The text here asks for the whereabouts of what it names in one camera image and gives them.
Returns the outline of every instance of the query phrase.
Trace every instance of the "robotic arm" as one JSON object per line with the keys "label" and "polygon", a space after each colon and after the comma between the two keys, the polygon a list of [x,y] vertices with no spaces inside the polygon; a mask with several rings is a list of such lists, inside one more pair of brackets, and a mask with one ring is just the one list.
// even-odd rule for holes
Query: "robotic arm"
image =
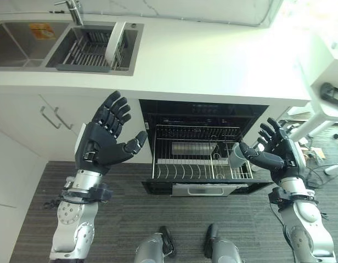
{"label": "robotic arm", "polygon": [[66,178],[58,206],[58,226],[50,251],[51,262],[83,262],[94,237],[98,202],[107,202],[112,191],[102,177],[113,164],[137,154],[147,133],[141,131],[127,143],[117,144],[123,125],[130,120],[130,107],[119,92],[112,93],[98,108],[92,121],[83,125],[75,146],[75,177]]}
{"label": "robotic arm", "polygon": [[268,118],[273,127],[261,124],[258,142],[261,152],[244,142],[240,149],[251,163],[268,169],[279,186],[269,194],[269,201],[277,204],[286,226],[288,243],[301,263],[335,263],[334,243],[322,223],[314,191],[306,189],[303,175],[305,159],[298,143],[289,139],[284,129]]}

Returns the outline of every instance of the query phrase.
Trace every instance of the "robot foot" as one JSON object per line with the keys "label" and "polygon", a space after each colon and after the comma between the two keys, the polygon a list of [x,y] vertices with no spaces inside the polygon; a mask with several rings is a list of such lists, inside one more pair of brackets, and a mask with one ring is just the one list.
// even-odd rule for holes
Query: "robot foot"
{"label": "robot foot", "polygon": [[206,239],[203,247],[204,256],[208,259],[212,258],[213,242],[217,237],[218,237],[218,225],[210,224],[207,229]]}
{"label": "robot foot", "polygon": [[176,256],[176,249],[174,247],[173,237],[166,226],[161,226],[158,233],[162,234],[163,239],[163,254],[169,258]]}

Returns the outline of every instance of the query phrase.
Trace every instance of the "open dishwasher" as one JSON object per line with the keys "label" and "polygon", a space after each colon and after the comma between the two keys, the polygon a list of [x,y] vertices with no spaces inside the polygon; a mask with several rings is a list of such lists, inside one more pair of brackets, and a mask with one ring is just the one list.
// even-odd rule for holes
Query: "open dishwasher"
{"label": "open dishwasher", "polygon": [[235,142],[266,106],[140,101],[153,154],[147,193],[172,196],[248,194],[273,182],[254,179],[250,163],[233,169]]}

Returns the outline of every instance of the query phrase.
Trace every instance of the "wire rack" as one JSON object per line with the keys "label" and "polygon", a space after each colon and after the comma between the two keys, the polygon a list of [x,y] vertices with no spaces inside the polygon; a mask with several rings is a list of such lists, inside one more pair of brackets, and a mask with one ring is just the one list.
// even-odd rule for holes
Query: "wire rack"
{"label": "wire rack", "polygon": [[157,125],[153,179],[253,179],[249,162],[228,163],[238,127]]}
{"label": "wire rack", "polygon": [[[80,39],[76,39],[71,46],[63,64],[109,67],[104,56],[111,32],[85,31]],[[125,41],[122,37],[115,54],[113,70],[121,70],[124,59]]]}

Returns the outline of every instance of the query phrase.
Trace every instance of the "kitchen sink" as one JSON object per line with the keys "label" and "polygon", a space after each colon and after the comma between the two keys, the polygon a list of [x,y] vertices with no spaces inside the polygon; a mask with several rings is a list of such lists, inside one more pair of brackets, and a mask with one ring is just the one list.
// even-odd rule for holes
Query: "kitchen sink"
{"label": "kitchen sink", "polygon": [[[115,23],[109,26],[73,27],[48,61],[47,67],[61,71],[129,71],[137,35],[137,24],[123,23],[120,30],[117,30]],[[111,37],[115,38],[114,48],[109,44]],[[111,59],[106,53],[112,53]]]}
{"label": "kitchen sink", "polygon": [[0,70],[132,76],[143,24],[1,21]]}
{"label": "kitchen sink", "polygon": [[0,67],[39,67],[68,22],[0,23]]}

